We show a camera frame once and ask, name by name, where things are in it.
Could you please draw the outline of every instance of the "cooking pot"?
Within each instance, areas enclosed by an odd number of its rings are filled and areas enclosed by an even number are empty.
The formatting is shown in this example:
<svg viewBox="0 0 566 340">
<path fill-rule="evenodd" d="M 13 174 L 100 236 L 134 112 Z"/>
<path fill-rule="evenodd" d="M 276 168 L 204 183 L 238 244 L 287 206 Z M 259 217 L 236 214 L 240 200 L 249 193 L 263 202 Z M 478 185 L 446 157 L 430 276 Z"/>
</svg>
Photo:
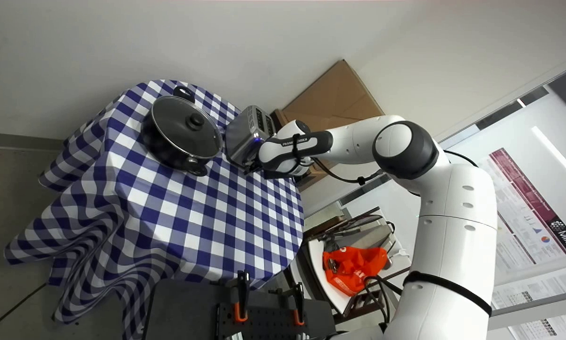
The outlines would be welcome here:
<svg viewBox="0 0 566 340">
<path fill-rule="evenodd" d="M 153 102 L 142 142 L 157 161 L 193 176 L 206 176 L 208 163 L 223 149 L 213 119 L 195 104 L 187 87 L 176 87 L 174 97 Z"/>
</svg>

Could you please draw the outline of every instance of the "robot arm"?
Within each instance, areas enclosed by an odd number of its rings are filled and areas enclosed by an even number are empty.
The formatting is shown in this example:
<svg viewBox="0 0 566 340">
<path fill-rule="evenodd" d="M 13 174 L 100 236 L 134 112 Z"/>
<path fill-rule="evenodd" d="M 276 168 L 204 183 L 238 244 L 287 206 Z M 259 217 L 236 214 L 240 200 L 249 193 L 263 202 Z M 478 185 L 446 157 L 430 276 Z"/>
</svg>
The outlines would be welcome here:
<svg viewBox="0 0 566 340">
<path fill-rule="evenodd" d="M 310 157 L 346 165 L 376 161 L 421 197 L 412 274 L 385 338 L 487 338 L 496 257 L 496 197 L 491 178 L 451 165 L 430 134 L 398 115 L 308 132 L 298 123 L 268 140 L 259 161 L 276 176 L 302 174 Z"/>
</svg>

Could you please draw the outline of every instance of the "floor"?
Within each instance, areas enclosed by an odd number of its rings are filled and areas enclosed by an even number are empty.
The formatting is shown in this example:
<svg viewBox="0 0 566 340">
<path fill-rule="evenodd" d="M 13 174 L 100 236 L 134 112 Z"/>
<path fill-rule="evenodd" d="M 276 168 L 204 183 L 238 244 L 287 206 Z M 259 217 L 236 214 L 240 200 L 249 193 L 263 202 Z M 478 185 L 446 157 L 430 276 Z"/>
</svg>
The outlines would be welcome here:
<svg viewBox="0 0 566 340">
<path fill-rule="evenodd" d="M 0 149 L 0 316 L 47 278 L 47 263 L 10 267 L 2 251 L 53 200 L 53 195 L 42 189 L 36 178 L 55 155 L 55 151 Z M 0 340 L 121 338 L 121 306 L 117 299 L 106 301 L 78 325 L 66 327 L 51 321 L 59 299 L 61 289 L 42 289 L 0 323 Z"/>
</svg>

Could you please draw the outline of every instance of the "pot handle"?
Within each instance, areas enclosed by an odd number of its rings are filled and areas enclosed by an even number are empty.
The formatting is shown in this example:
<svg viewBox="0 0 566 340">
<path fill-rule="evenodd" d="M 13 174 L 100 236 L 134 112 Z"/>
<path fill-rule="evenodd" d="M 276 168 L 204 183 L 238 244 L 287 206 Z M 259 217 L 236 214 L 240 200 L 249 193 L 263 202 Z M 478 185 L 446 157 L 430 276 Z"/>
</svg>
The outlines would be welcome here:
<svg viewBox="0 0 566 340">
<path fill-rule="evenodd" d="M 189 100 L 189 102 L 195 102 L 193 91 L 187 89 L 185 85 L 178 85 L 178 87 L 174 89 L 174 97 L 185 98 L 185 100 Z"/>
</svg>

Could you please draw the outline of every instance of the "checkered tablecloth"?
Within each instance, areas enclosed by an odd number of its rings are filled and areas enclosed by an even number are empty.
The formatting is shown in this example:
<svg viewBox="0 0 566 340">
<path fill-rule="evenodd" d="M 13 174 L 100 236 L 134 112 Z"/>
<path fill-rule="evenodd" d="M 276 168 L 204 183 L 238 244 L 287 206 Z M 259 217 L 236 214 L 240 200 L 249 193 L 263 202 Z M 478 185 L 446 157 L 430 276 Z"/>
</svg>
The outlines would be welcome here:
<svg viewBox="0 0 566 340">
<path fill-rule="evenodd" d="M 302 242 L 302 206 L 291 180 L 246 176 L 225 155 L 193 178 L 161 165 L 140 144 L 159 97 L 185 85 L 225 127 L 238 115 L 223 98 L 181 81 L 140 83 L 64 142 L 40 182 L 59 191 L 6 250 L 10 263 L 55 259 L 49 284 L 64 285 L 55 319 L 76 321 L 112 291 L 125 338 L 140 338 L 155 284 L 229 280 L 253 284 L 283 270 Z"/>
</svg>

